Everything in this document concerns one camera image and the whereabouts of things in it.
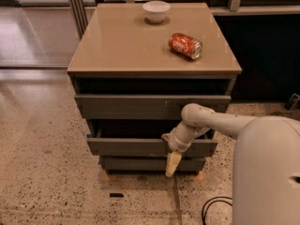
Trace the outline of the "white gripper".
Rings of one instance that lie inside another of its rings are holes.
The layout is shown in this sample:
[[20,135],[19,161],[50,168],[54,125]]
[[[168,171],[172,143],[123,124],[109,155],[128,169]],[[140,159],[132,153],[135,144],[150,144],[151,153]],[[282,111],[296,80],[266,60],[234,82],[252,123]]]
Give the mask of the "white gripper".
[[169,148],[173,151],[167,156],[165,172],[167,177],[172,177],[181,161],[181,153],[185,153],[189,149],[191,142],[182,142],[175,134],[174,129],[170,133],[162,134],[161,138],[167,141]]

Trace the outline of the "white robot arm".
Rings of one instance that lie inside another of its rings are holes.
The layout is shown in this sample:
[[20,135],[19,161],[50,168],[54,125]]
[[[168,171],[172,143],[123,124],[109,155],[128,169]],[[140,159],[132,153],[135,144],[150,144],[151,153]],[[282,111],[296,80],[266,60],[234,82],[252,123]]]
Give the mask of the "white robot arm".
[[194,140],[213,129],[236,140],[232,167],[232,225],[300,225],[300,122],[282,116],[215,112],[196,103],[162,135],[173,176]]

